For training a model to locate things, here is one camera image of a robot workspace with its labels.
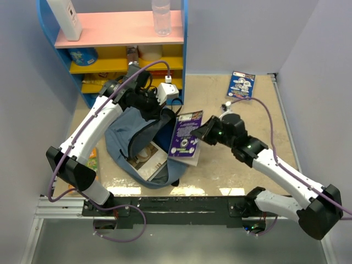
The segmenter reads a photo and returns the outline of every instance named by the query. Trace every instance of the gray wall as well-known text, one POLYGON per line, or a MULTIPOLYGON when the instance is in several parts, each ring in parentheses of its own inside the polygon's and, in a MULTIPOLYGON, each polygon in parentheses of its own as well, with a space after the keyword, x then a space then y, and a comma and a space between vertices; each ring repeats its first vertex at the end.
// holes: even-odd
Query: gray wall
POLYGON ((19 263, 77 94, 39 27, 35 1, 0 8, 0 256, 19 263))
MULTIPOLYGON (((151 0, 72 2, 78 13, 151 10, 151 0)), ((187 73, 278 72, 317 2, 189 0, 187 73)))
MULTIPOLYGON (((279 72, 279 89, 305 174, 342 192, 352 209, 352 2, 320 0, 279 72)), ((340 263, 350 263, 352 223, 333 229, 340 263)))

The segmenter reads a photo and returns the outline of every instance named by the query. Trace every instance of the yellow shelf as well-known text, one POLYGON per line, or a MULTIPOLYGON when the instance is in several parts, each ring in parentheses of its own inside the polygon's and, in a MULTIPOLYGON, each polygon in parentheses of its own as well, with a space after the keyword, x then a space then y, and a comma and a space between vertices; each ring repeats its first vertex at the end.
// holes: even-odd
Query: yellow shelf
POLYGON ((70 73, 127 72, 126 47, 96 47, 98 60, 89 66, 71 63, 70 73))
MULTIPOLYGON (((155 87, 158 87, 160 83, 165 81, 165 76, 153 76, 153 83, 155 87)), ((178 90, 182 89, 182 71, 180 73, 175 72, 172 77, 172 84, 176 85, 178 90)), ((95 84, 82 84, 82 93, 84 94, 95 94, 100 92, 102 85, 95 84)))
MULTIPOLYGON (((183 45, 164 45, 162 60, 168 62, 171 70, 183 69, 182 57, 183 45)), ((98 52, 98 60, 89 66, 78 66, 74 62, 71 63, 70 73, 111 73, 111 72, 127 72, 126 47, 96 47, 98 52)), ((144 67, 150 64, 143 59, 139 59, 139 66, 144 67)), ((166 65, 156 64, 148 70, 166 70, 166 65)))
MULTIPOLYGON (((166 61, 171 70, 182 70, 183 69, 183 57, 182 57, 183 45, 163 45, 163 57, 162 60, 166 61)), ((150 64, 146 60, 139 58, 139 67, 144 67, 150 64)), ((166 70, 166 65, 158 63, 148 68, 148 70, 166 70)))

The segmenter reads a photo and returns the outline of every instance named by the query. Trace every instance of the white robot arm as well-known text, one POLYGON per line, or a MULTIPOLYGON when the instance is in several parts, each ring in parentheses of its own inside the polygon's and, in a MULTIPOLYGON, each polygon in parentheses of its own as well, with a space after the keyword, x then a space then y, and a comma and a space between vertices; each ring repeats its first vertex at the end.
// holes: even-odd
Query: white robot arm
POLYGON ((248 135, 243 120, 231 111, 230 106, 231 102, 223 104, 224 113, 219 118, 212 116, 191 134, 210 145, 220 143, 230 147, 236 159, 270 177, 291 195, 277 195, 257 187, 247 194, 247 202, 236 209, 247 216, 262 211, 287 217, 298 222, 311 237, 322 239, 342 218, 343 212, 315 190, 341 205, 339 190, 304 176, 277 157, 262 141, 248 135))
MULTIPOLYGON (((126 76, 121 80, 127 81, 140 69, 134 65, 129 67, 126 76)), ((135 107, 141 111, 146 119, 158 118, 160 110, 166 100, 178 97, 178 89, 171 83, 162 82, 157 89, 144 91, 149 74, 144 71, 134 80, 129 80, 124 89, 111 95, 122 85, 117 80, 110 80, 104 84, 100 95, 88 115, 78 126, 76 131, 63 142, 59 149, 50 147, 46 153, 53 171, 59 168, 59 177, 77 188, 98 205, 109 207, 108 199, 112 194, 102 184, 95 180, 95 172, 85 166, 89 155, 102 137, 106 129, 123 113, 127 107, 135 107), (67 152, 65 161, 58 166, 59 161, 67 152)))

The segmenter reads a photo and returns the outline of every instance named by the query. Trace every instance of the book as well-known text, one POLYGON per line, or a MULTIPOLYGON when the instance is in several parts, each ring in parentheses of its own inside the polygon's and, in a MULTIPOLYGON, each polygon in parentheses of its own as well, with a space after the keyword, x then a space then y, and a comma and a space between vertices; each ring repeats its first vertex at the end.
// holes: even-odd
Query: book
POLYGON ((127 161, 143 180, 151 181, 166 166, 167 153, 152 141, 127 161))
MULTIPOLYGON (((93 171, 95 171, 96 176, 95 179, 99 180, 98 177, 98 155, 97 155, 97 148, 93 148, 92 152, 89 155, 89 159, 86 163, 86 166, 90 169, 92 169, 93 171)), ((72 189, 73 186, 71 184, 68 185, 68 190, 72 189)), ((78 193, 76 191, 71 191, 69 192, 69 195, 78 195, 78 193)))
POLYGON ((253 93, 255 75, 234 71, 231 76, 227 96, 232 98, 251 98, 253 93))
POLYGON ((190 133, 201 126, 203 111, 181 114, 174 128, 169 149, 169 158, 197 166, 200 148, 198 139, 190 133))

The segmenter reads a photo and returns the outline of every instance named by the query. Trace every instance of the white bottle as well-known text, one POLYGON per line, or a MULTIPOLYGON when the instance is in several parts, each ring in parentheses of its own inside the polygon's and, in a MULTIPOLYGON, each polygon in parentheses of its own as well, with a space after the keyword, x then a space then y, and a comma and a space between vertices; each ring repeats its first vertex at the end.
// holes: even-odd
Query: white bottle
POLYGON ((65 37, 69 41, 77 41, 82 33, 82 25, 78 20, 71 0, 47 0, 65 37))

